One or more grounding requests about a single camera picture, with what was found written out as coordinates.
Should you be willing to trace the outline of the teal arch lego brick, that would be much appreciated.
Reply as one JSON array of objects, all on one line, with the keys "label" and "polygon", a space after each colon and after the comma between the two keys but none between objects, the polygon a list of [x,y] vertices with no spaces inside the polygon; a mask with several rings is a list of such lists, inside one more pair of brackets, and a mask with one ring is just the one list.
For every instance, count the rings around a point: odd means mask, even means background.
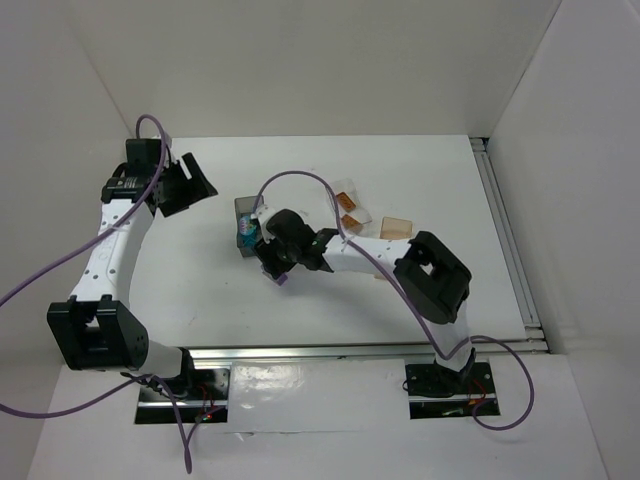
[{"label": "teal arch lego brick", "polygon": [[249,215],[244,215],[238,220],[238,233],[241,236],[251,236],[257,233],[257,227]]}]

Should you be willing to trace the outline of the orange lego base plate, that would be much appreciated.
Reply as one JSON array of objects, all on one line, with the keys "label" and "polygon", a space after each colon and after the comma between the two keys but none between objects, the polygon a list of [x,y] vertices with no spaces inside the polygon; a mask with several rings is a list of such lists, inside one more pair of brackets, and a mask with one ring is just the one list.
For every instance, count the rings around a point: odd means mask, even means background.
[{"label": "orange lego base plate", "polygon": [[341,217],[341,224],[346,230],[356,233],[360,232],[364,227],[361,222],[348,214]]}]

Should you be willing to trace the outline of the teal stepped lego brick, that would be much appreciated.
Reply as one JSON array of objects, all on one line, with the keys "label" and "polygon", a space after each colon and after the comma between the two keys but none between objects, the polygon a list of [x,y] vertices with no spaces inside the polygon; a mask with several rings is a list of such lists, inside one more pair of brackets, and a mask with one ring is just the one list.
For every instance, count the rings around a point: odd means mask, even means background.
[{"label": "teal stepped lego brick", "polygon": [[255,235],[251,236],[241,236],[240,237],[240,248],[241,249],[252,249],[258,241],[258,238]]}]

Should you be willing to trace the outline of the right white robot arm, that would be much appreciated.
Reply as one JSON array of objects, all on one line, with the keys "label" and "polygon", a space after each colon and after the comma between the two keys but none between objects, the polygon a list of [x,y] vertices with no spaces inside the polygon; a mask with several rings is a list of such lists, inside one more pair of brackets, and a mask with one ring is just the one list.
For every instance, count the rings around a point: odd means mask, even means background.
[{"label": "right white robot arm", "polygon": [[443,382],[460,384],[475,361],[467,321],[469,269],[434,234],[384,240],[314,231],[289,209],[261,206],[251,220],[261,239],[253,247],[263,272],[282,282],[294,267],[328,273],[380,275],[406,302],[435,351]]}]

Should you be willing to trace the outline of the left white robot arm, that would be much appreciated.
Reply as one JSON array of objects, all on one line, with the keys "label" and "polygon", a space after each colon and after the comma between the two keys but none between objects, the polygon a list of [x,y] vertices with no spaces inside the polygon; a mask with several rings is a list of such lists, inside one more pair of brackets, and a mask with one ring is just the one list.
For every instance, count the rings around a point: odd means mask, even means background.
[{"label": "left white robot arm", "polygon": [[191,357],[150,339],[130,307],[131,281],[156,215],[181,213],[218,192],[192,153],[174,159],[158,139],[129,139],[125,150],[101,191],[101,239],[69,298],[50,304],[47,323],[72,370],[174,379],[192,366]]}]

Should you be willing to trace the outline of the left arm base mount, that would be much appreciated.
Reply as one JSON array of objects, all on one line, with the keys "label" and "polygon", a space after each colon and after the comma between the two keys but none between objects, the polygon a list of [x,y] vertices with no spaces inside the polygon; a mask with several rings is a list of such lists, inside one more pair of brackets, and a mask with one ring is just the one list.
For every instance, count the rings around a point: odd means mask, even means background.
[{"label": "left arm base mount", "polygon": [[[191,369],[186,377],[167,379],[173,392],[180,418],[185,424],[228,421],[228,396],[231,380],[229,366]],[[134,423],[137,425],[175,424],[173,404],[166,389],[155,383],[141,387]]]}]

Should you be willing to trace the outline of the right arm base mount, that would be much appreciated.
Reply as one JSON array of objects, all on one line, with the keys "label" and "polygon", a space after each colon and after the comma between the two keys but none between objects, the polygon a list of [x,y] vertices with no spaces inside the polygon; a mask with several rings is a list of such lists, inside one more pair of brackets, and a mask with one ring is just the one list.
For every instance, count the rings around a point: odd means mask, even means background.
[{"label": "right arm base mount", "polygon": [[447,387],[436,378],[435,364],[407,364],[402,389],[411,420],[499,416],[493,374],[488,362],[475,363],[461,386]]}]

